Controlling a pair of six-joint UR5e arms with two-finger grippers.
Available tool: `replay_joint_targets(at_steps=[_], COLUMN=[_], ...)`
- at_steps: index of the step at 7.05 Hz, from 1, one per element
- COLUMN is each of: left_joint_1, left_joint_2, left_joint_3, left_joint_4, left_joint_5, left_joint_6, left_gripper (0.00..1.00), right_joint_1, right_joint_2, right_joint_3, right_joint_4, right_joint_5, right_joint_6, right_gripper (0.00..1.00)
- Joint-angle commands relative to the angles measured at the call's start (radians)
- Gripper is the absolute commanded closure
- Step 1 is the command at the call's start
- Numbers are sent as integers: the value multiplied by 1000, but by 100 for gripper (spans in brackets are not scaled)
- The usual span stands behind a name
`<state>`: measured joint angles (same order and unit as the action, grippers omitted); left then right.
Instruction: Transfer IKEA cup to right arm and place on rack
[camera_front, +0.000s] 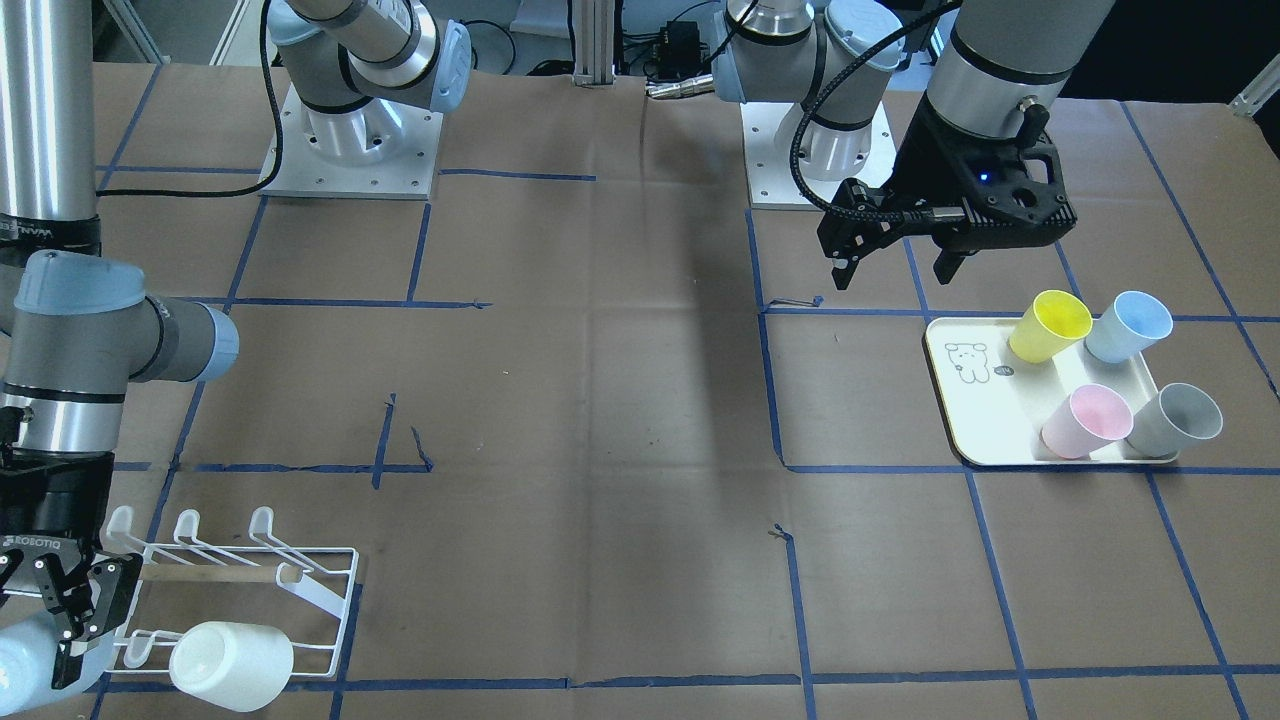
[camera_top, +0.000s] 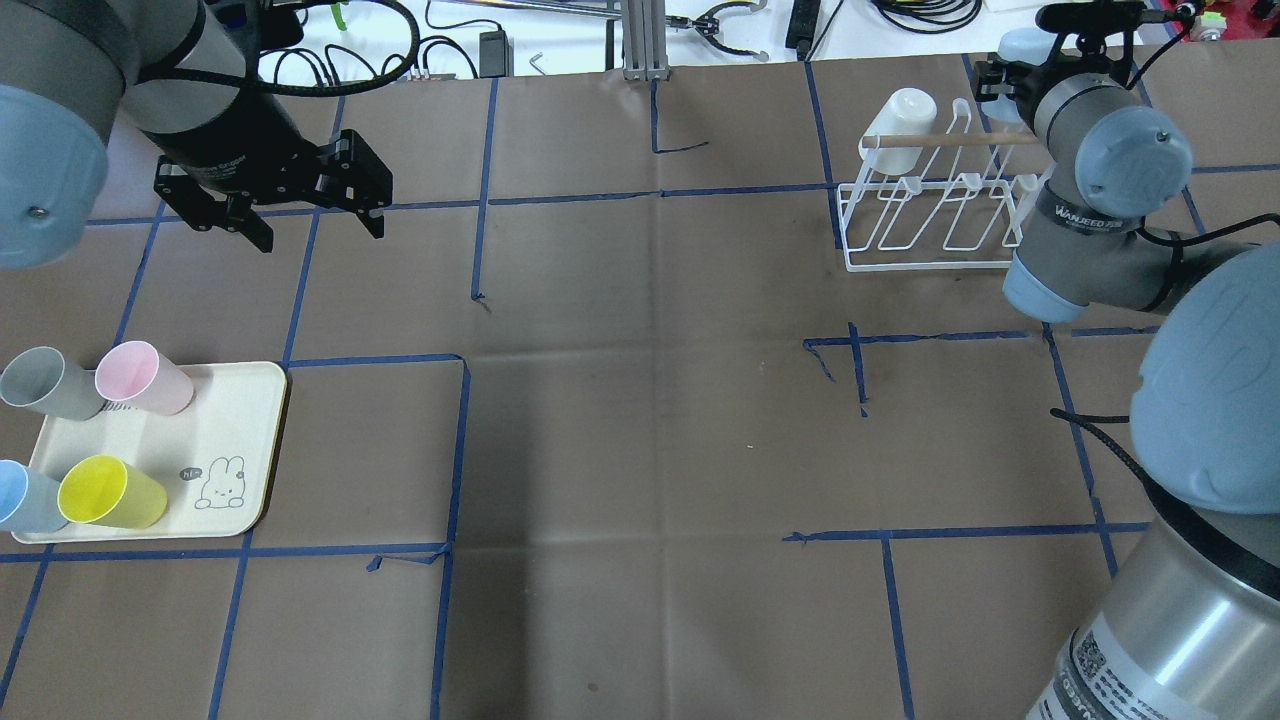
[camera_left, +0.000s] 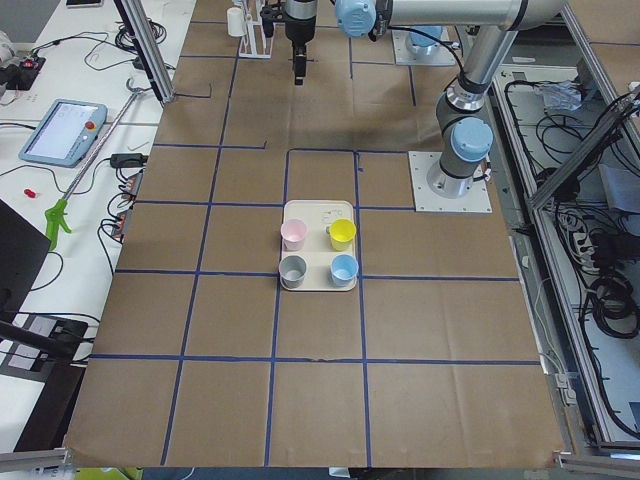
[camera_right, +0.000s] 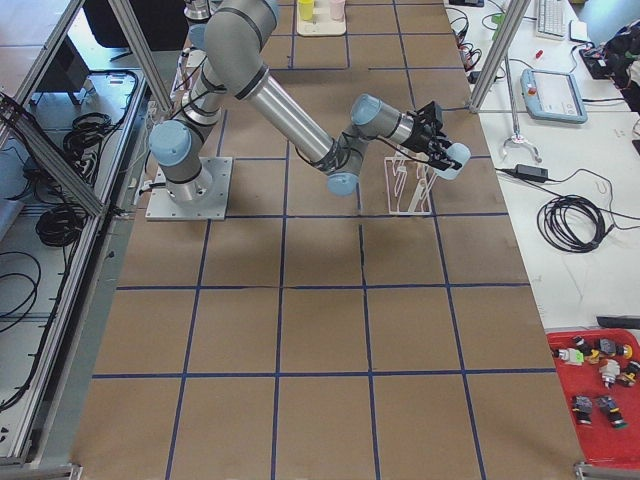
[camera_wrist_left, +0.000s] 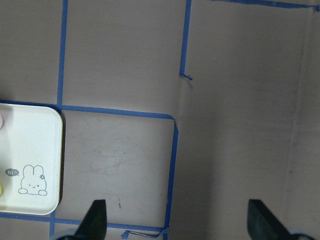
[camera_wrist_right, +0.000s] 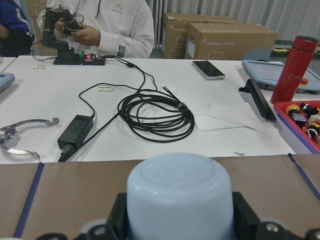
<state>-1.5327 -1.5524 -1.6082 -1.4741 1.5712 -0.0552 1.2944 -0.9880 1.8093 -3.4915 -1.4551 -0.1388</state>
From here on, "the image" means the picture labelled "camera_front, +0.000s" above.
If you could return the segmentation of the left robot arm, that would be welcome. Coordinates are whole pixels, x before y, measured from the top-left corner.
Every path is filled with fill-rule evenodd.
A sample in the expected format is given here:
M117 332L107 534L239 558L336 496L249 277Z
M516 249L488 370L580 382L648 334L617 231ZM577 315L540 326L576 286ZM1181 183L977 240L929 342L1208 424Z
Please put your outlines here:
M920 234L938 249L933 272L947 284L969 256L1044 247L1076 225L1047 124L1112 6L945 1L901 20L878 1L727 1L704 65L724 101L796 108L783 164L823 211L817 236L837 290L864 258ZM954 27L888 179L856 178L852 152L908 36L946 14Z

